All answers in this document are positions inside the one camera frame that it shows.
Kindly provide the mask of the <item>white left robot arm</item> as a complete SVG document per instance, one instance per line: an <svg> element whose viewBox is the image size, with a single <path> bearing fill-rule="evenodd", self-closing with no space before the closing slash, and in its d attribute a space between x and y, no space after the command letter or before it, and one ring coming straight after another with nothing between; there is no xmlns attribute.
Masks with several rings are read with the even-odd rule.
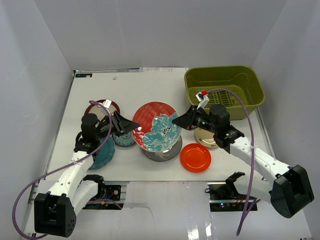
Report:
<svg viewBox="0 0 320 240"><path fill-rule="evenodd" d="M99 120L94 113L81 118L81 131L76 136L72 158L59 179L34 200L36 233L68 238L74 231L77 215L92 199L105 196L104 178L88 174L98 160L110 135L121 136L140 125L115 112Z"/></svg>

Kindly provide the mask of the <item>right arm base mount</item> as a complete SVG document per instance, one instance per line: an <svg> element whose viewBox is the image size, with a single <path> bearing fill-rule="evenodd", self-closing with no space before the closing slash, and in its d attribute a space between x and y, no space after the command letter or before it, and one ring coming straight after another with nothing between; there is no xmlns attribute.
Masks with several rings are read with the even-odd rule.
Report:
<svg viewBox="0 0 320 240"><path fill-rule="evenodd" d="M246 195L240 194L234 183L246 176L243 172L235 172L225 181L208 183L204 190L209 195L209 206L212 213L242 212L245 207Z"/></svg>

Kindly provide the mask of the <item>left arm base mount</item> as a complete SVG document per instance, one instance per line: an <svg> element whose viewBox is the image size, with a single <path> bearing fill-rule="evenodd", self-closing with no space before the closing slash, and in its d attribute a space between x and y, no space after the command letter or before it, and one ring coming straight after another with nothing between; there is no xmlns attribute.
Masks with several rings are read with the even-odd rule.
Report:
<svg viewBox="0 0 320 240"><path fill-rule="evenodd" d="M89 200L84 210L120 210L123 207L123 203L118 204L120 207L113 203L121 199L121 185L106 184L104 178L97 174L88 174L83 180L98 184L97 194Z"/></svg>

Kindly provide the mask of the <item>red plate with teal flower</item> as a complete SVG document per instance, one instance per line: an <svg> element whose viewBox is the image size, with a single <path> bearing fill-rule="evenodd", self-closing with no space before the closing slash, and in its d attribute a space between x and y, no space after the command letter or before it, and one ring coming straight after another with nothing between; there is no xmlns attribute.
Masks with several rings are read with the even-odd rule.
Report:
<svg viewBox="0 0 320 240"><path fill-rule="evenodd" d="M132 121L139 127L132 131L135 142L148 152L163 152L179 140L181 127L173 123L179 114L169 104L151 101L142 105Z"/></svg>

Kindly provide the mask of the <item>grey plate with deer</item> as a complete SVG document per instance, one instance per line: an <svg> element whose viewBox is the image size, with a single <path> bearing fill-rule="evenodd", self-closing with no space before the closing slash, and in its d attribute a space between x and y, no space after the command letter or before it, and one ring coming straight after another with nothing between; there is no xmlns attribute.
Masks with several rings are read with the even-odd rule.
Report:
<svg viewBox="0 0 320 240"><path fill-rule="evenodd" d="M178 141L169 149L159 152L151 152L145 149L142 149L144 155L155 162L167 162L178 156L182 149L183 140L180 136Z"/></svg>

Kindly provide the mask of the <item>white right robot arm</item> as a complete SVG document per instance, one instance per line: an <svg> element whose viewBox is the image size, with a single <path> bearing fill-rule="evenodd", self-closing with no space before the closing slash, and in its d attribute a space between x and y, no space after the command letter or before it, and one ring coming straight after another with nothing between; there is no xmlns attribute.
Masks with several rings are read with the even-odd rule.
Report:
<svg viewBox="0 0 320 240"><path fill-rule="evenodd" d="M262 176L253 179L243 172L235 172L225 180L229 198L236 200L251 188L251 197L271 204L287 219L315 199L306 169L299 164L290 166L253 147L249 139L231 125L230 114L223 105L211 106L209 113L192 105L172 123L188 131L200 128L211 132L219 148L254 167Z"/></svg>

